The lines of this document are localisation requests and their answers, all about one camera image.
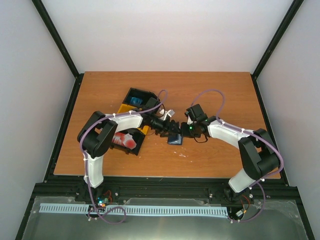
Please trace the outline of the blue card holder wallet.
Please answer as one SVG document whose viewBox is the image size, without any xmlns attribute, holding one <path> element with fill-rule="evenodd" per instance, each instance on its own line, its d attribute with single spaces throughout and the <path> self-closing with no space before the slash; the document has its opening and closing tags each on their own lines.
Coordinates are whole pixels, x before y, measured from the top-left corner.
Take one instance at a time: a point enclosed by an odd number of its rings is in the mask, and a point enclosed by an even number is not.
<svg viewBox="0 0 320 240">
<path fill-rule="evenodd" d="M 167 138 L 167 144 L 181 146 L 183 144 L 183 137 L 180 134 L 169 135 Z"/>
</svg>

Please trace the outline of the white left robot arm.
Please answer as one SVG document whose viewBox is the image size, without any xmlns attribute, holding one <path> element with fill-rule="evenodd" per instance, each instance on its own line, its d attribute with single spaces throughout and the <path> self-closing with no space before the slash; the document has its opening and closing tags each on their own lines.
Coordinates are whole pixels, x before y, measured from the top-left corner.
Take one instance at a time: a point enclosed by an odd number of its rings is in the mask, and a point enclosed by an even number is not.
<svg viewBox="0 0 320 240">
<path fill-rule="evenodd" d="M 104 188 L 104 154 L 112 144 L 114 135 L 129 129 L 148 126 L 161 136 L 171 136 L 181 133 L 178 122 L 171 120 L 171 110 L 165 111 L 162 117 L 157 111 L 162 105 L 155 98 L 150 98 L 146 105 L 123 113 L 104 114 L 95 111 L 85 123 L 77 136 L 84 160 L 84 181 L 88 188 L 86 195 L 92 201 L 103 198 Z"/>
</svg>

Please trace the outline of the black bin with blue cards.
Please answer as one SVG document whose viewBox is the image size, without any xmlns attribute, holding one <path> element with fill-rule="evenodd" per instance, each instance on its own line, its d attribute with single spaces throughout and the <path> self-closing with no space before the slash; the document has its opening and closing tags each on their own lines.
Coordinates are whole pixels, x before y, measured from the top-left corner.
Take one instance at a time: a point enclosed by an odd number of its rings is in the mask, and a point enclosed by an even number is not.
<svg viewBox="0 0 320 240">
<path fill-rule="evenodd" d="M 142 110 L 151 109 L 153 107 L 156 107 L 160 103 L 160 100 L 155 93 L 131 87 L 127 92 L 124 100 L 122 101 L 122 104 L 131 105 L 130 100 L 132 97 L 140 98 L 143 100 L 141 105 L 133 105 L 135 106 L 135 108 L 139 108 Z"/>
</svg>

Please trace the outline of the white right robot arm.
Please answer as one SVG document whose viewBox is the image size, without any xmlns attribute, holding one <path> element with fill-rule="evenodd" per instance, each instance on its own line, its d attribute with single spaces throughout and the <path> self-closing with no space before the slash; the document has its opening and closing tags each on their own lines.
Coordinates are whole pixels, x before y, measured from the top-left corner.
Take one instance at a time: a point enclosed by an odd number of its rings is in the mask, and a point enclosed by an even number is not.
<svg viewBox="0 0 320 240">
<path fill-rule="evenodd" d="M 218 139 L 239 150 L 242 169 L 228 181 L 233 192 L 240 193 L 283 169 L 283 158 L 266 130 L 248 130 L 208 117 L 199 104 L 187 108 L 185 116 L 187 121 L 180 128 L 183 137 Z"/>
</svg>

